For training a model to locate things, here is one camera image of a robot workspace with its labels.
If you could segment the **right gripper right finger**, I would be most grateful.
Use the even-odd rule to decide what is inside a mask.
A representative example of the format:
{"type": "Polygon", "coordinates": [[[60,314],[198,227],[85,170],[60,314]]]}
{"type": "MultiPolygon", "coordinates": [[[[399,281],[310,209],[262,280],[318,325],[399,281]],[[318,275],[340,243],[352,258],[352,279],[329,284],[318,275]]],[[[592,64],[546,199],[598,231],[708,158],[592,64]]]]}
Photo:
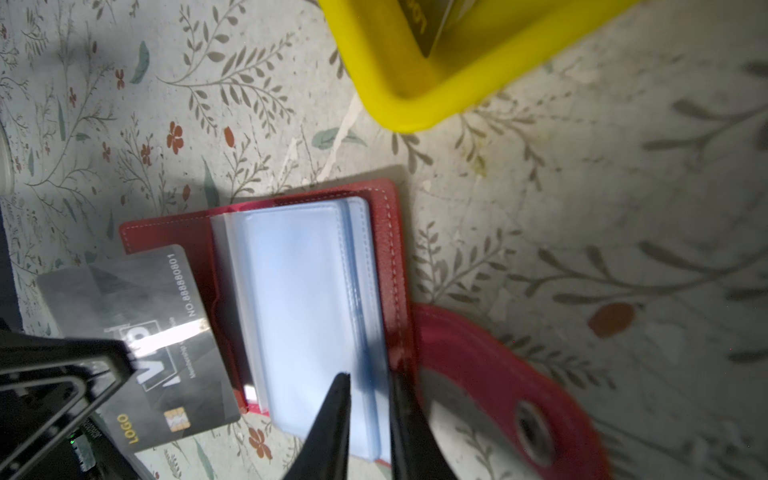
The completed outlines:
{"type": "Polygon", "coordinates": [[[389,372],[389,394],[392,478],[457,480],[402,372],[389,372]]]}

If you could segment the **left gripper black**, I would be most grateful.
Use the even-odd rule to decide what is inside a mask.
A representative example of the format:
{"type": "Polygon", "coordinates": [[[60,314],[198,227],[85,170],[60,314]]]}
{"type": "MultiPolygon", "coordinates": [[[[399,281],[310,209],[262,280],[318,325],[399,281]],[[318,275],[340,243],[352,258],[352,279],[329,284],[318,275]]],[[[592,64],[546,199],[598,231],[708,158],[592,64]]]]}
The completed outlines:
{"type": "Polygon", "coordinates": [[[87,419],[135,373],[120,340],[1,332],[3,479],[154,479],[87,419]]]}

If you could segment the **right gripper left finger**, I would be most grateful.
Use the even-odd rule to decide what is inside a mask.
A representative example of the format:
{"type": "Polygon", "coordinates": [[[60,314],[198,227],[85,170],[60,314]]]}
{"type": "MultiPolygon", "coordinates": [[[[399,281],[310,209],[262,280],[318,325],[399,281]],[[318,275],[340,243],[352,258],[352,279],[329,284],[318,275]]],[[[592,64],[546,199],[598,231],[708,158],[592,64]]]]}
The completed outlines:
{"type": "Polygon", "coordinates": [[[339,373],[326,394],[301,451],[283,479],[346,479],[350,417],[350,375],[339,373]]]}

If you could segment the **black VIP credit card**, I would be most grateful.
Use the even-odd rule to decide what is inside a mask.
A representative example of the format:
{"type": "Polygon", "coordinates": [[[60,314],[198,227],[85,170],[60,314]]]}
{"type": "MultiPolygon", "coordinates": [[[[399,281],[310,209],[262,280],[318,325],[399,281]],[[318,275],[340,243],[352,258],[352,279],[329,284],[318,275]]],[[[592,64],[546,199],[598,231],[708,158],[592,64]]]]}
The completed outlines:
{"type": "Polygon", "coordinates": [[[98,410],[123,453],[238,421],[241,412],[184,249],[62,268],[37,279],[65,337],[119,340],[135,374],[98,410]]]}

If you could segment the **yellow plastic card tray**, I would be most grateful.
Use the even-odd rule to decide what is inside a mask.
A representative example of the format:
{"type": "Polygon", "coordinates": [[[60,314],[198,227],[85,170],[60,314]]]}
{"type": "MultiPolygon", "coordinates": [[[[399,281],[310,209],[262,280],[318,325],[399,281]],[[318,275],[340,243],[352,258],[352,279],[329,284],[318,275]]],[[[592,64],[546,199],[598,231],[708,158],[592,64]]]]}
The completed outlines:
{"type": "Polygon", "coordinates": [[[423,56],[396,1],[320,8],[367,112],[414,133],[480,103],[631,7],[629,1],[481,1],[423,56]]]}

